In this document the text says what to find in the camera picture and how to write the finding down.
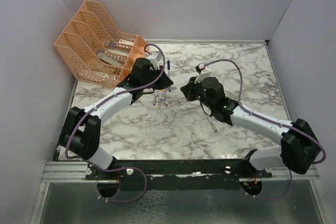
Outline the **white pen red end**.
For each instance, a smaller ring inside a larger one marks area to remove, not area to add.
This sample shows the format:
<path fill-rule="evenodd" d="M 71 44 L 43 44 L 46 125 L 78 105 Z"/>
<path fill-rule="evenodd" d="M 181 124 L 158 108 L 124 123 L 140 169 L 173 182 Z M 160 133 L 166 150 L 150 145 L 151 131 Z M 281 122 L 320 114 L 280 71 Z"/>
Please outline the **white pen red end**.
<path fill-rule="evenodd" d="M 156 106 L 157 97 L 158 97 L 158 90 L 155 90 L 154 91 L 154 98 L 153 98 L 153 106 Z"/>

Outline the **white pen purple end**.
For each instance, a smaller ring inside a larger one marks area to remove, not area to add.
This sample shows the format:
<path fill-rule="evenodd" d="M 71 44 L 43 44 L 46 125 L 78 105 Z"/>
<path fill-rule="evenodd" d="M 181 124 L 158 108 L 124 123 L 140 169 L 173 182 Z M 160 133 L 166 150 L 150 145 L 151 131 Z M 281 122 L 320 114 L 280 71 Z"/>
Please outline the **white pen purple end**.
<path fill-rule="evenodd" d="M 169 106 L 168 99 L 167 99 L 167 90 L 164 90 L 164 101 L 165 101 L 165 106 Z"/>

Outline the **white pen yellow end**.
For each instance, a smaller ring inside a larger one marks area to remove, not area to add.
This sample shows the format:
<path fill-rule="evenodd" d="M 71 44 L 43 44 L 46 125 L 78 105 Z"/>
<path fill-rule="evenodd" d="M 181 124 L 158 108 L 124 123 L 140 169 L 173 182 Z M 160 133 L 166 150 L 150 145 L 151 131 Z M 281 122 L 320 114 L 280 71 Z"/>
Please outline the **white pen yellow end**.
<path fill-rule="evenodd" d="M 159 90 L 159 92 L 158 92 L 158 109 L 161 108 L 162 93 L 163 93 L 163 90 Z"/>

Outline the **white pen green end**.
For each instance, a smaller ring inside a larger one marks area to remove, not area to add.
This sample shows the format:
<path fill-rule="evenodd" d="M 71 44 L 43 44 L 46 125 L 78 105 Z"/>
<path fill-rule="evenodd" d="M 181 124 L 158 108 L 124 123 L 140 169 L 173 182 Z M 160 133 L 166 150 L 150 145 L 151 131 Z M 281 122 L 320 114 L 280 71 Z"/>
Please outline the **white pen green end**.
<path fill-rule="evenodd" d="M 212 129 L 214 130 L 214 132 L 217 132 L 217 128 L 216 128 L 215 124 L 212 122 L 212 120 L 209 120 L 209 123 L 210 123 Z"/>

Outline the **white pen blue end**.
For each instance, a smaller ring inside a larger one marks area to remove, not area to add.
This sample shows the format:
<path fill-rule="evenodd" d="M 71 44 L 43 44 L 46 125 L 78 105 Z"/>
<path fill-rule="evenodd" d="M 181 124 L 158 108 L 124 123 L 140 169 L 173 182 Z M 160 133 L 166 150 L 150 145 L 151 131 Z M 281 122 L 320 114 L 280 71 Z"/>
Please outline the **white pen blue end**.
<path fill-rule="evenodd" d="M 169 67 L 167 68 L 167 76 L 171 80 L 171 78 L 170 78 L 170 68 Z M 171 92 L 171 85 L 168 87 L 168 91 Z"/>

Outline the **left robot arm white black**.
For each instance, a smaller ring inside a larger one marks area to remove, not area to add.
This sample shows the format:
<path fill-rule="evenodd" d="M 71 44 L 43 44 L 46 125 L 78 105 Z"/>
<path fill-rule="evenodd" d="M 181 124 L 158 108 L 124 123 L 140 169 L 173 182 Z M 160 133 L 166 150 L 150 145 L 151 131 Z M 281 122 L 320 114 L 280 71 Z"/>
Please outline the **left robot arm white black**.
<path fill-rule="evenodd" d="M 116 172 L 113 164 L 116 159 L 100 147 L 102 124 L 137 101 L 144 94 L 144 89 L 163 90 L 171 85 L 173 81 L 163 66 L 156 70 L 150 60 L 136 59 L 130 73 L 126 74 L 112 93 L 84 109 L 75 106 L 69 110 L 58 140 L 59 145 L 97 166 L 102 178 L 112 178 Z"/>

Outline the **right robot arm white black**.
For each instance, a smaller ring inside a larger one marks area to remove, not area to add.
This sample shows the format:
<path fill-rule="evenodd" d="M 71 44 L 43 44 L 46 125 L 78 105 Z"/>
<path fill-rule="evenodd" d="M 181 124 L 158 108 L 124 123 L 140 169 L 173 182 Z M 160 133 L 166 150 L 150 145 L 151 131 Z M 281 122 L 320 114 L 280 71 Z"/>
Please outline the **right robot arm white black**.
<path fill-rule="evenodd" d="M 200 83 L 195 80 L 191 77 L 180 88 L 187 101 L 199 101 L 216 120 L 243 127 L 278 144 L 278 147 L 250 151 L 246 155 L 246 161 L 241 164 L 241 171 L 246 177 L 254 177 L 266 168 L 279 167 L 302 175 L 314 164 L 322 148 L 307 121 L 282 121 L 243 109 L 238 101 L 225 95 L 224 87 L 217 78 L 207 77 Z"/>

